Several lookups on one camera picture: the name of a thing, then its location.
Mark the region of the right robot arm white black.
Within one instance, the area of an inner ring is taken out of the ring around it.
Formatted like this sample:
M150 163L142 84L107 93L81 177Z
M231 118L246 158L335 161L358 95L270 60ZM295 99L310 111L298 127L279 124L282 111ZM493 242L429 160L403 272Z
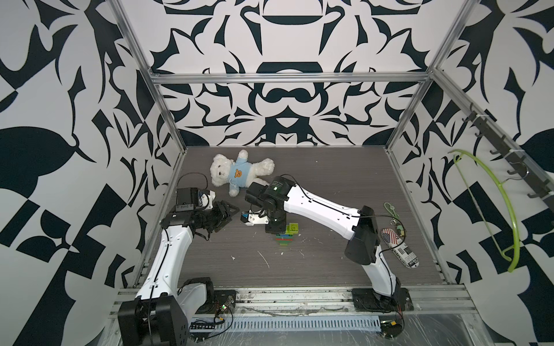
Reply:
M277 177L269 185L252 183L245 200L260 209L242 214L241 219L247 225L262 224L269 234L283 234L289 214L310 219L347 240L345 256L362 266L377 299L391 300L400 289L397 277L382 255L377 216L370 207L356 209L333 203L285 177Z

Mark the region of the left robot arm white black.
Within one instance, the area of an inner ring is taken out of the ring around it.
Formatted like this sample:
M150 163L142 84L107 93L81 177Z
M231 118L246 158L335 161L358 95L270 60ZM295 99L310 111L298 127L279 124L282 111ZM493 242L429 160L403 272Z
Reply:
M223 229L239 208L222 200L186 210L173 207L161 222L160 247L134 300L121 304L118 324L124 345L186 345L194 314L214 297L208 277L178 284L186 253L197 230Z

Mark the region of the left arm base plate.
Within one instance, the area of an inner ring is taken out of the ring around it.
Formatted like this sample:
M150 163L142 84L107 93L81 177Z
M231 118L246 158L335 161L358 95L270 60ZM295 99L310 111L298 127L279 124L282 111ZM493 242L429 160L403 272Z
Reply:
M199 307L196 314L214 315L217 311L224 310L223 305L229 307L227 310L235 312L236 300L236 290L216 289L212 294L209 294L206 302Z

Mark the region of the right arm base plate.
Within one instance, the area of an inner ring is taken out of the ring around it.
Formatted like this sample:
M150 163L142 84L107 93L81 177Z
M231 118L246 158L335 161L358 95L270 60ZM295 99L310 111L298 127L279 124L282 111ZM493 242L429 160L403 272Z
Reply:
M414 306L408 289L396 288L391 297L375 293L371 288L353 288L351 290L353 305L356 311L393 313L400 309L413 311Z

